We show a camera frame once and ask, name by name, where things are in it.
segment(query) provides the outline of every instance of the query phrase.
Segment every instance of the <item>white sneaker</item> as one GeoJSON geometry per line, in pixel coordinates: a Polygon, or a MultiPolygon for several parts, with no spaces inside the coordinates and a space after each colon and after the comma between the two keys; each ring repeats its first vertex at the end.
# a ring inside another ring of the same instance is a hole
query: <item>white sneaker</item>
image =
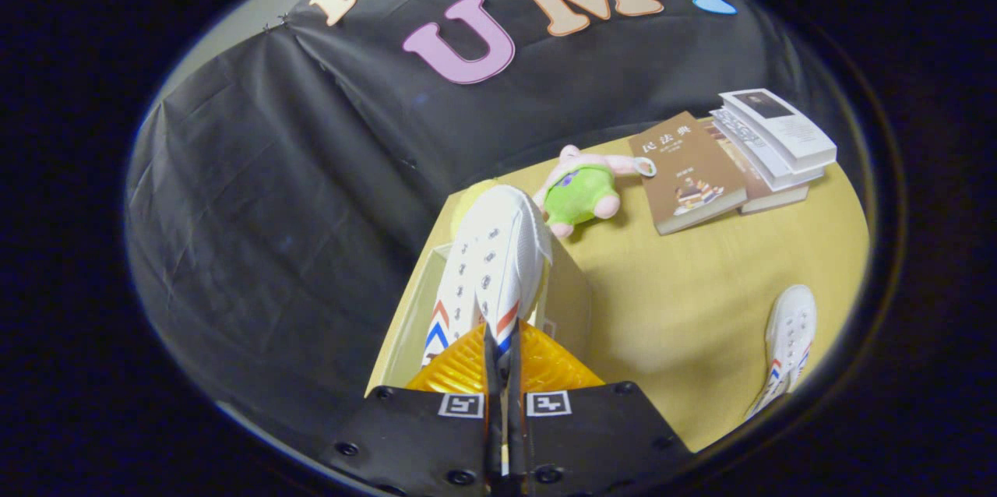
{"type": "Polygon", "coordinates": [[[527,317],[537,297],[545,259],[551,262],[551,231],[530,196],[511,185],[478,196],[446,258],[423,366],[479,319],[504,354],[517,317],[527,317]]]}
{"type": "Polygon", "coordinates": [[[769,348],[769,376],[765,388],[745,416],[751,419],[784,392],[795,387],[807,365],[816,332],[816,302],[804,284],[795,284],[779,295],[765,330],[769,348]]]}

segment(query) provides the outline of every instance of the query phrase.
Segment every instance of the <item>plush toy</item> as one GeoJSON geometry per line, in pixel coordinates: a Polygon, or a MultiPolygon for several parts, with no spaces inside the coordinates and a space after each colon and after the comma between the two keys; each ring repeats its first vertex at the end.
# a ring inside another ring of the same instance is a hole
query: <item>plush toy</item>
{"type": "Polygon", "coordinates": [[[574,226],[594,217],[609,219],[620,207],[613,181],[616,175],[657,174],[645,157],[581,153],[577,146],[564,146],[558,166],[548,175],[534,202],[549,214],[548,226],[558,238],[567,238],[574,226]]]}

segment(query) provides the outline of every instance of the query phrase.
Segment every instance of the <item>purple letter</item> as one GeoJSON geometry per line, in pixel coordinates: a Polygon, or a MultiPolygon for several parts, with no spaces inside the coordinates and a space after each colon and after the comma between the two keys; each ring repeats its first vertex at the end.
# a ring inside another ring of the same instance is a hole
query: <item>purple letter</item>
{"type": "Polygon", "coordinates": [[[460,57],[443,39],[439,25],[421,26],[402,43],[402,49],[423,58],[442,78],[455,84],[474,84],[502,72],[513,61],[516,45],[506,30],[481,8],[484,0],[459,0],[444,15],[451,20],[463,20],[488,44],[488,53],[476,61],[460,57]]]}

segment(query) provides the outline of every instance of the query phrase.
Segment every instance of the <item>stack of books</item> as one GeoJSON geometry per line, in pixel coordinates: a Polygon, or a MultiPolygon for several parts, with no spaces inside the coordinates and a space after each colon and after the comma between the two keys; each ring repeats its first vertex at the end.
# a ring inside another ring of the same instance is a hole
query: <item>stack of books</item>
{"type": "Polygon", "coordinates": [[[630,139],[658,169],[644,178],[655,227],[670,234],[728,210],[741,214],[807,199],[809,182],[837,146],[807,116],[765,89],[721,93],[724,105],[698,122],[669,118],[630,139]]]}

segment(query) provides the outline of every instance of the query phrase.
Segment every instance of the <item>yellow mesh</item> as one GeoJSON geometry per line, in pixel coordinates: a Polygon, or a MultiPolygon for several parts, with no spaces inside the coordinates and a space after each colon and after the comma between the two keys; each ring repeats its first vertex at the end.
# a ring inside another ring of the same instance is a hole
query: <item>yellow mesh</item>
{"type": "Polygon", "coordinates": [[[484,328],[480,323],[435,356],[405,386],[424,392],[484,394],[484,328]]]}
{"type": "Polygon", "coordinates": [[[523,393],[574,390],[605,382],[546,333],[520,320],[523,393]]]}

